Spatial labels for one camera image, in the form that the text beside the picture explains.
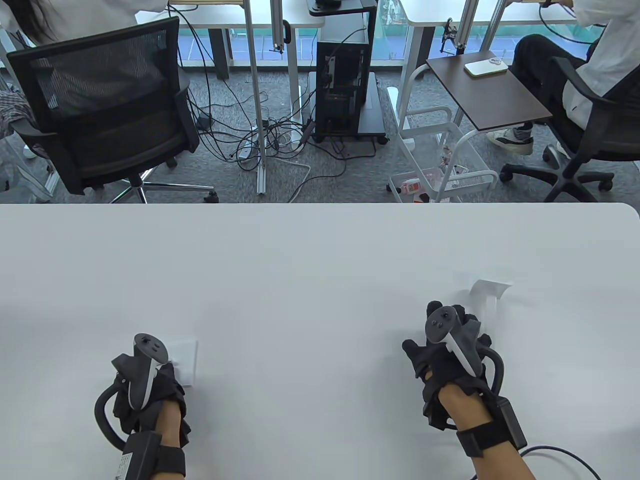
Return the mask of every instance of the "forearm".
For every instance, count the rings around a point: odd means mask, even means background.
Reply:
[[[446,385],[438,398],[458,427],[468,430],[493,420],[479,395],[467,396],[457,385]],[[483,451],[472,458],[478,480],[536,480],[518,451],[509,442]]]
[[[156,422],[156,431],[162,435],[161,445],[180,448],[181,421],[180,406],[176,402],[165,401]],[[160,473],[152,476],[151,480],[184,480],[184,477],[180,474]]]

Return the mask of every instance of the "black glove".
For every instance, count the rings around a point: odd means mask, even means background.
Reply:
[[[133,410],[129,404],[129,382],[120,375],[120,391],[116,395],[113,405],[113,415],[120,419],[120,427],[126,434],[138,431],[156,429],[156,422],[163,407],[164,400],[175,401],[180,405],[182,422],[180,423],[180,447],[189,443],[188,435],[191,427],[184,421],[187,414],[187,404],[184,402],[184,389],[175,379],[173,365],[168,363],[160,367],[151,386],[151,393],[147,406],[139,412]]]
[[[442,307],[442,303],[439,301],[430,301],[427,306],[427,316],[440,307]],[[475,315],[466,313],[461,305],[453,305],[453,308],[456,309],[462,325],[471,319],[477,320]],[[480,336],[478,341],[485,346],[491,346],[491,337],[487,334]],[[402,348],[413,364],[415,377],[424,381],[424,389],[422,390],[422,398],[425,404],[423,414],[429,417],[431,425],[440,429],[446,428],[449,416],[438,400],[438,393],[447,383],[461,378],[471,378],[471,375],[463,368],[456,356],[447,350],[447,346],[444,343],[432,344],[426,340],[426,345],[420,347],[413,340],[405,340],[402,343]],[[432,375],[425,381],[424,376],[428,372],[431,372]],[[486,383],[484,373],[480,380]],[[463,388],[463,390],[467,395],[471,395],[476,391],[472,388]]]

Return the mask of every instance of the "chair base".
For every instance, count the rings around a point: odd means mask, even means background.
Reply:
[[[152,168],[137,177],[131,177],[129,180],[123,180],[129,186],[121,192],[111,203],[118,204],[129,199],[132,195],[136,195],[142,204],[146,204],[148,191],[202,191],[208,195],[204,197],[204,202],[208,204],[217,204],[220,202],[218,194],[213,187],[204,185],[187,185],[177,183],[149,182],[145,179],[155,170]]]
[[[544,202],[553,202],[558,195],[566,192],[580,202],[597,202],[598,200],[588,191],[583,184],[600,182],[600,191],[609,191],[613,187],[613,173],[604,172],[578,172],[575,176],[566,178],[563,171],[569,165],[569,159],[556,150],[553,145],[545,148],[542,159],[546,163],[557,165],[557,168],[544,168],[507,163],[500,171],[500,181],[508,182],[513,174],[526,175],[534,179],[542,180],[552,186],[551,192]]]

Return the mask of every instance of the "black mesh chair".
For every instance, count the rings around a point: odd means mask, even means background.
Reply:
[[[613,187],[613,173],[578,172],[583,163],[591,159],[606,161],[640,160],[640,67],[627,75],[603,97],[596,95],[580,78],[565,58],[554,58],[549,63],[548,78],[571,82],[576,90],[593,103],[586,130],[569,120],[561,103],[552,99],[552,81],[542,85],[540,101],[553,114],[547,121],[562,148],[563,155],[549,145],[542,160],[557,168],[537,168],[505,164],[500,180],[507,182],[514,173],[533,177],[553,185],[545,202],[553,202],[562,192],[567,192],[581,202],[597,202],[583,184],[600,182],[600,191]]]
[[[36,120],[12,126],[45,150],[70,193],[126,180],[112,203],[134,193],[146,203],[152,190],[205,191],[217,203],[213,187],[147,180],[200,143],[177,64],[178,28],[172,18],[8,55]]]

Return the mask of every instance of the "mesh backrest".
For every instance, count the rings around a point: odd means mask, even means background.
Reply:
[[[59,134],[83,177],[126,168],[184,137],[173,100],[179,89],[173,20],[12,58],[38,127]]]
[[[640,159],[640,66],[609,90],[604,98],[620,105],[604,135],[603,149],[638,154]]]

